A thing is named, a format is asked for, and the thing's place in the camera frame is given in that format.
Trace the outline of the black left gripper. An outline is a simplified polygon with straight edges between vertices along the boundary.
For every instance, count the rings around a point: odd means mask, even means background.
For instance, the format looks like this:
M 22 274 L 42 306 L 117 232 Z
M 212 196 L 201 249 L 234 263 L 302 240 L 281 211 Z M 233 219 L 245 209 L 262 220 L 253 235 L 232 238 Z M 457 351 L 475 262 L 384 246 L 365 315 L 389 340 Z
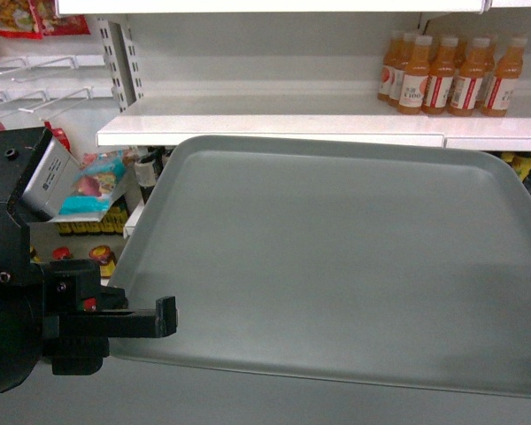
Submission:
M 62 259 L 42 265 L 43 356 L 54 375 L 93 375 L 110 355 L 109 338 L 164 338 L 177 331 L 175 297 L 153 309 L 127 308 L 125 291 L 101 283 L 91 259 Z M 53 321 L 58 319 L 58 335 Z

